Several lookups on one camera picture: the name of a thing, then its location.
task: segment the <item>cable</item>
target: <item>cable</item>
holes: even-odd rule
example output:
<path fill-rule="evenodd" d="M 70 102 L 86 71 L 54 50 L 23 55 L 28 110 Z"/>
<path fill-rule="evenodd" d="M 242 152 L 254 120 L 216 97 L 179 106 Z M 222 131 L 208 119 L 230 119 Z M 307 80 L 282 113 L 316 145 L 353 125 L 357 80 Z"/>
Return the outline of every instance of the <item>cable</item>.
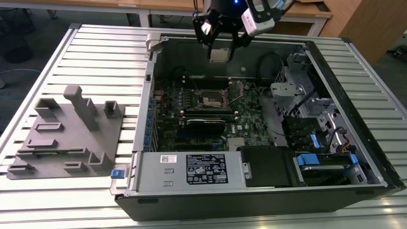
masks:
<path fill-rule="evenodd" d="M 0 95 L 0 98 L 4 98 L 4 99 L 24 99 L 26 97 L 10 97 L 10 96 Z"/>
<path fill-rule="evenodd" d="M 316 92 L 316 89 L 312 89 L 312 91 L 306 95 L 303 100 L 292 107 L 291 111 L 288 112 L 288 116 L 291 116 L 292 112 L 307 102 L 307 100 L 311 98 L 314 93 Z"/>
<path fill-rule="evenodd" d="M 195 7 L 195 13 L 198 13 L 199 12 L 199 10 L 198 10 L 198 0 L 194 0 L 194 7 Z"/>
<path fill-rule="evenodd" d="M 168 19 L 168 18 L 172 18 L 174 15 L 171 15 L 170 17 L 166 17 L 164 15 L 155 15 L 155 16 L 156 16 L 159 19 L 162 19 L 162 17 Z"/>
<path fill-rule="evenodd" d="M 0 72 L 0 74 L 10 73 L 12 71 L 32 71 L 32 72 L 36 72 L 36 73 L 42 73 L 39 70 L 22 68 L 22 69 L 10 69 L 4 72 Z"/>
<path fill-rule="evenodd" d="M 270 129 L 276 135 L 287 137 L 287 135 L 280 134 L 279 132 L 274 131 L 270 127 L 268 124 L 264 122 L 264 125 L 267 126 L 267 129 Z"/>
<path fill-rule="evenodd" d="M 344 128 L 343 128 L 342 126 L 338 126 L 338 127 L 335 128 L 335 130 L 332 131 L 331 136 L 330 136 L 330 139 L 328 139 L 328 144 L 327 144 L 324 153 L 328 153 L 328 152 L 330 152 L 330 148 L 331 148 L 331 144 L 332 144 L 332 141 L 334 141 L 335 133 L 336 133 L 340 129 L 344 129 Z"/>
<path fill-rule="evenodd" d="M 184 16 L 180 17 L 178 23 L 171 27 L 171 29 L 174 29 L 174 28 L 178 26 L 178 24 L 180 24 L 180 21 L 182 21 L 183 19 L 184 19 Z"/>
<path fill-rule="evenodd" d="M 343 134 L 342 137 L 344 138 L 346 143 L 343 144 L 343 146 L 342 146 L 340 149 L 339 149 L 339 152 L 340 152 L 340 153 L 343 153 L 344 150 L 346 150 L 346 147 L 348 147 L 348 146 L 351 145 L 351 141 L 350 141 L 350 139 L 347 138 L 347 136 Z"/>
<path fill-rule="evenodd" d="M 258 79 L 258 81 L 262 80 L 260 69 L 262 69 L 264 59 L 268 56 L 275 57 L 275 58 L 272 58 L 272 63 L 270 64 L 271 74 L 278 75 L 280 71 L 284 71 L 284 61 L 283 61 L 280 55 L 276 54 L 274 51 L 271 51 L 271 52 L 263 54 L 258 59 L 258 63 L 256 63 L 256 79 Z"/>
<path fill-rule="evenodd" d="M 283 15 L 287 13 L 287 11 L 291 9 L 291 7 L 294 6 L 296 0 L 292 0 L 292 2 L 290 3 L 290 5 L 286 7 L 286 9 L 283 9 Z"/>
<path fill-rule="evenodd" d="M 276 135 L 280 135 L 280 136 L 284 136 L 284 137 L 287 137 L 287 135 L 283 135 L 283 134 L 280 134 L 280 133 L 278 133 L 278 132 L 275 132 L 274 130 L 271 130 Z"/>

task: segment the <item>table leg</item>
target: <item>table leg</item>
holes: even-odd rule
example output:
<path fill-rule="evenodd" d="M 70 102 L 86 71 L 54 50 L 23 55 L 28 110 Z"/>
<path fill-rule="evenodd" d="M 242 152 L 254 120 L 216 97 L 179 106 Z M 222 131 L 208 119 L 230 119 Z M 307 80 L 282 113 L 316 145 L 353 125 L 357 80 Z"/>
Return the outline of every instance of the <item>table leg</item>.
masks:
<path fill-rule="evenodd" d="M 326 18 L 318 18 L 315 20 L 315 23 L 311 26 L 311 29 L 308 31 L 307 36 L 311 36 L 311 37 L 318 37 L 319 36 L 320 31 L 323 30 L 323 27 L 326 25 L 326 21 L 327 21 Z"/>
<path fill-rule="evenodd" d="M 166 17 L 164 17 L 164 15 L 158 15 L 159 16 L 159 18 L 160 18 L 160 23 L 166 23 Z"/>
<path fill-rule="evenodd" d="M 50 18 L 51 18 L 51 19 L 56 19 L 56 18 L 58 18 L 58 16 L 56 16 L 56 10 L 47 10 L 47 12 L 48 12 L 48 15 L 50 15 Z"/>
<path fill-rule="evenodd" d="M 139 9 L 142 27 L 151 27 L 151 14 L 148 10 Z"/>

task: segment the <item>black plastic cover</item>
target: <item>black plastic cover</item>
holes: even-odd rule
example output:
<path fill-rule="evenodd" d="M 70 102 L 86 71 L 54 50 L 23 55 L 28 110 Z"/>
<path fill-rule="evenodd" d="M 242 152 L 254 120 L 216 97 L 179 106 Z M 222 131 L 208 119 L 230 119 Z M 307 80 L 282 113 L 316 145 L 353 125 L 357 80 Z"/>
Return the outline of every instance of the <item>black plastic cover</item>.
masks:
<path fill-rule="evenodd" d="M 284 146 L 243 146 L 242 161 L 250 165 L 247 187 L 300 186 L 294 164 L 295 152 Z"/>

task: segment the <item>warning label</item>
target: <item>warning label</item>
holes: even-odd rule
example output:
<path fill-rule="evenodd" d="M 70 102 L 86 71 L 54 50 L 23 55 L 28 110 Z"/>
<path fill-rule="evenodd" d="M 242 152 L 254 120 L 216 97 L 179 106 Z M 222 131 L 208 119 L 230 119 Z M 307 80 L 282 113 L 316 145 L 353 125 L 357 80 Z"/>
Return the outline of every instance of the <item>warning label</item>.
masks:
<path fill-rule="evenodd" d="M 187 183 L 190 185 L 227 184 L 227 182 L 224 154 L 187 155 Z"/>

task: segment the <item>aluminum table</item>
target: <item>aluminum table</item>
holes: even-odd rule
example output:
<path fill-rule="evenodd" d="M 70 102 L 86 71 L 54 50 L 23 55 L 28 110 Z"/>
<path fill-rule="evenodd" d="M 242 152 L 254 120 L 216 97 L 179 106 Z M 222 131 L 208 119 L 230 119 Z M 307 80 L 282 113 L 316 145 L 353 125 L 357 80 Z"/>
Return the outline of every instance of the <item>aluminum table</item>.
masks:
<path fill-rule="evenodd" d="M 407 191 L 363 201 L 334 213 L 190 221 L 135 222 L 110 193 L 110 177 L 8 180 L 8 165 L 36 118 L 39 98 L 63 97 L 67 84 L 79 84 L 94 103 L 116 100 L 126 118 L 116 164 L 130 163 L 136 133 L 150 32 L 194 34 L 190 30 L 72 26 L 0 138 L 0 228 L 389 228 L 407 224 Z M 300 36 L 263 38 L 303 40 Z M 407 179 L 407 112 L 351 43 L 312 38 L 367 126 L 403 180 Z M 126 180 L 116 184 L 126 187 Z"/>

